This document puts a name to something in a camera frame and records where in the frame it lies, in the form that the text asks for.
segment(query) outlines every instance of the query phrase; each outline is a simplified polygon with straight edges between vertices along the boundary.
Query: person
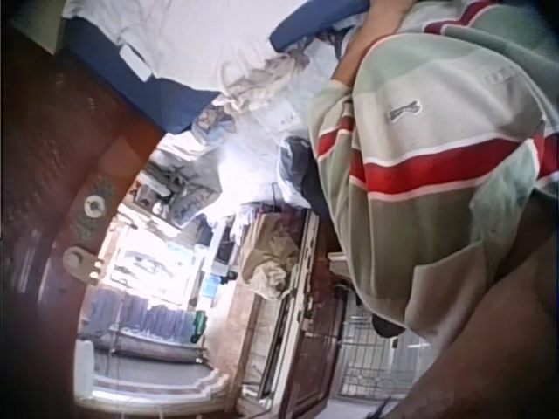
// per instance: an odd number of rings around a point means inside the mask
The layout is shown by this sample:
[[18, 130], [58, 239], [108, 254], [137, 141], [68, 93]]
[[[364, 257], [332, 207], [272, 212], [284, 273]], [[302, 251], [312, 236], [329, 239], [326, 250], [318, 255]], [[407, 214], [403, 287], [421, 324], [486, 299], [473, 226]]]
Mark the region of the person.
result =
[[473, 0], [371, 1], [349, 35], [322, 188], [363, 304], [440, 354], [387, 417], [524, 417], [557, 388], [556, 40]]

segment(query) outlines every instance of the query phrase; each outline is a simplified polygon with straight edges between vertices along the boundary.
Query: green stripe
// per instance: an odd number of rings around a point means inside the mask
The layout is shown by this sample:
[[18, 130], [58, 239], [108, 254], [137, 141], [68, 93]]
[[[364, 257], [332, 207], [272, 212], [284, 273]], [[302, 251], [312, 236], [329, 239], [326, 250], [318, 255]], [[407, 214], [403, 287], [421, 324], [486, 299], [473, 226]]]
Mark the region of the green stripe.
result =
[[477, 45], [422, 33], [405, 33], [387, 40], [367, 55], [355, 81], [354, 95], [374, 93], [385, 83], [435, 60], [464, 57]]

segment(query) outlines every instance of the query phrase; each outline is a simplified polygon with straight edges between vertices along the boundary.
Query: white stripe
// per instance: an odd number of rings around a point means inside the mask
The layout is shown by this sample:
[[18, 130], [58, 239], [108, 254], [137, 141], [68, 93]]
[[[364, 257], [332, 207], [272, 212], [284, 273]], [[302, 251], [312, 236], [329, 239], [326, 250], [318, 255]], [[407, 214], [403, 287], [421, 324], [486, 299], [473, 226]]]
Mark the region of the white stripe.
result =
[[534, 169], [536, 173], [540, 172], [540, 157], [538, 156], [538, 149], [535, 147], [533, 139], [526, 140], [528, 150], [530, 150], [530, 155], [532, 156], [532, 162], [534, 163]]
[[[354, 134], [356, 132], [357, 132], [357, 127], [354, 128], [352, 134]], [[354, 150], [361, 151], [361, 143], [359, 142], [359, 136], [358, 135], [352, 135], [351, 136], [351, 147]]]
[[349, 177], [349, 183], [353, 186], [356, 186], [359, 189], [367, 190], [367, 185], [361, 179], [356, 178], [355, 176], [351, 175]]
[[317, 163], [320, 163], [321, 161], [323, 161], [324, 159], [326, 159], [329, 155], [332, 154], [332, 152], [334, 151], [334, 148], [335, 148], [335, 144], [334, 144], [334, 146], [332, 146], [326, 153], [324, 153], [323, 155], [319, 155], [319, 156], [316, 158], [316, 162], [317, 162]]
[[444, 24], [441, 28], [440, 28], [440, 33], [442, 35], [445, 35], [445, 31], [446, 28], [448, 28], [449, 26], [461, 26], [463, 28], [469, 28], [470, 26], [472, 26], [474, 24], [474, 22], [478, 19], [478, 17], [481, 16], [482, 13], [485, 13], [486, 11], [489, 11], [491, 9], [494, 9], [496, 7], [498, 7], [498, 4], [494, 4], [492, 6], [486, 6], [483, 9], [479, 10], [475, 15], [473, 15], [472, 19], [470, 19], [470, 22], [468, 24], [462, 24], [460, 22], [460, 19], [462, 19], [462, 17], [464, 16], [464, 13], [466, 13], [466, 9], [464, 9], [464, 11], [462, 12], [462, 15], [459, 17], [459, 21], [456, 22], [455, 24]]
[[342, 116], [336, 122], [336, 126], [332, 127], [332, 128], [326, 128], [322, 131], [319, 131], [318, 137], [321, 138], [323, 135], [330, 134], [330, 133], [334, 132], [336, 129], [339, 129], [340, 125], [342, 124], [342, 118], [345, 118], [346, 116], [350, 116], [351, 118], [353, 118], [355, 120], [355, 112], [353, 110], [353, 105], [347, 104], [346, 106], [344, 106], [343, 111], [342, 111]]
[[417, 198], [419, 196], [438, 194], [441, 192], [448, 192], [451, 190], [459, 190], [466, 188], [473, 188], [475, 186], [481, 185], [493, 172], [489, 172], [482, 177], [477, 179], [470, 179], [469, 181], [458, 181], [458, 182], [448, 182], [441, 183], [439, 185], [429, 185], [422, 186], [411, 190], [409, 192], [403, 192], [401, 194], [384, 194], [383, 192], [369, 192], [367, 197], [374, 201], [385, 201], [387, 203], [398, 203], [400, 201], [405, 201], [407, 199]]
[[559, 171], [553, 172], [535, 183], [537, 188], [543, 188], [553, 182], [559, 182]]
[[466, 138], [464, 140], [458, 140], [458, 141], [452, 141], [452, 142], [447, 142], [446, 144], [440, 145], [440, 146], [435, 146], [435, 147], [428, 147], [428, 148], [420, 148], [418, 150], [413, 150], [410, 151], [408, 153], [405, 153], [399, 157], [397, 157], [396, 159], [391, 159], [391, 160], [382, 160], [382, 159], [378, 159], [376, 157], [367, 157], [364, 159], [364, 163], [373, 163], [373, 164], [377, 164], [379, 166], [383, 166], [383, 167], [390, 167], [390, 166], [396, 166], [397, 164], [406, 161], [412, 157], [417, 157], [420, 155], [436, 155], [438, 153], [442, 153], [444, 151], [448, 151], [448, 150], [452, 150], [455, 148], [461, 148], [461, 147], [467, 147], [467, 146], [472, 146], [474, 144], [480, 144], [482, 142], [486, 142], [486, 141], [490, 141], [490, 140], [506, 140], [506, 141], [511, 141], [511, 142], [518, 142], [518, 140], [514, 137], [506, 137], [502, 134], [499, 133], [490, 133], [490, 134], [483, 134], [483, 135], [478, 135], [476, 137], [472, 137], [472, 138]]
[[353, 133], [352, 131], [349, 131], [349, 130], [347, 130], [347, 129], [342, 129], [342, 130], [340, 130], [340, 132], [338, 133], [338, 135], [336, 135], [336, 137], [335, 137], [334, 145], [333, 145], [326, 153], [324, 153], [324, 154], [320, 155], [319, 157], [317, 157], [316, 161], [317, 161], [317, 162], [323, 161], [324, 159], [326, 159], [326, 158], [334, 151], [334, 148], [337, 146], [338, 141], [341, 141], [341, 140], [340, 140], [340, 136], [341, 136], [341, 135], [351, 135], [352, 133]]
[[543, 130], [543, 136], [546, 138], [555, 134], [559, 134], [559, 125], [555, 125], [554, 127], [545, 127]]
[[478, 11], [475, 15], [473, 15], [472, 19], [470, 20], [470, 23], [468, 24], [468, 26], [472, 26], [476, 20], [478, 20], [478, 18], [485, 13], [486, 11], [490, 11], [492, 9], [496, 9], [497, 7], [500, 7], [498, 4], [493, 4], [491, 6], [486, 6], [483, 9], [481, 9], [480, 11]]

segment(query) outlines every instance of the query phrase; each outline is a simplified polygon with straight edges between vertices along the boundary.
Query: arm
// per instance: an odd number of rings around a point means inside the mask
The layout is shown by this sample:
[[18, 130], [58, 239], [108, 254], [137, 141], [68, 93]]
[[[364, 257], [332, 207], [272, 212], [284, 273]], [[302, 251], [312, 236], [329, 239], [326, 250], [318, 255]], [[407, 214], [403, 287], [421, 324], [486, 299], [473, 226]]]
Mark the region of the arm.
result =
[[334, 71], [332, 80], [353, 87], [359, 66], [369, 48], [379, 38], [396, 32], [405, 14], [415, 2], [416, 0], [371, 0], [365, 23], [349, 44], [348, 50]]

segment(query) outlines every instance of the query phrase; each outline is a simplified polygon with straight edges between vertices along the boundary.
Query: red stripe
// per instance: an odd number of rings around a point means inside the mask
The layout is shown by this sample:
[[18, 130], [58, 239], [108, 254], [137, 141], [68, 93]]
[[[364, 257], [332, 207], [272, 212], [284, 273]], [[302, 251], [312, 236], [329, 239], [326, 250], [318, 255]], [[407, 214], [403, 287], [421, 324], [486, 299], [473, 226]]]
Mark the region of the red stripe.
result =
[[559, 133], [552, 134], [545, 139], [542, 156], [540, 158], [540, 174], [538, 179], [551, 175], [559, 170]]
[[477, 179], [496, 168], [518, 145], [494, 139], [434, 155], [419, 155], [388, 168], [367, 163], [367, 190], [401, 194], [424, 186]]
[[347, 129], [348, 131], [351, 132], [353, 131], [354, 125], [355, 125], [355, 120], [353, 116], [347, 115], [342, 117], [342, 120], [340, 121], [340, 125], [334, 131], [325, 133], [318, 140], [318, 150], [317, 150], [316, 158], [330, 151], [330, 149], [335, 145], [340, 130]]
[[445, 26], [446, 24], [458, 24], [460, 26], [468, 26], [472, 22], [472, 19], [479, 12], [484, 10], [486, 7], [492, 5], [493, 2], [472, 3], [468, 7], [466, 7], [466, 10], [464, 10], [462, 17], [459, 20], [446, 20], [444, 22], [436, 22], [434, 24], [428, 24], [425, 27], [425, 33], [433, 33], [435, 35], [440, 35], [441, 31], [443, 30], [443, 26]]
[[365, 166], [363, 165], [363, 157], [361, 151], [353, 149], [351, 155], [351, 166], [349, 167], [349, 175], [359, 179], [365, 183]]

